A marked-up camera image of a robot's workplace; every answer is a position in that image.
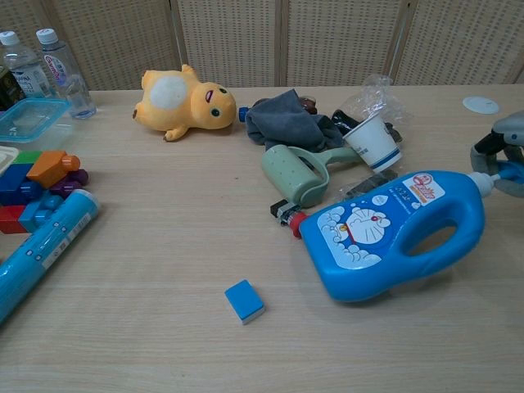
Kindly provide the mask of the grey black right robot hand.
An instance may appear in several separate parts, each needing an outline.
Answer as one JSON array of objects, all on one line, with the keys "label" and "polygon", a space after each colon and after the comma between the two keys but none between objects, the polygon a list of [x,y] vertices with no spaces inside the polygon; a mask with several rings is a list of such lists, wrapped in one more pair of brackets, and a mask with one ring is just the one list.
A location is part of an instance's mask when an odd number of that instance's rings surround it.
[{"label": "grey black right robot hand", "polygon": [[523,111],[497,120],[470,151],[472,168],[494,180],[499,191],[523,198]]}]

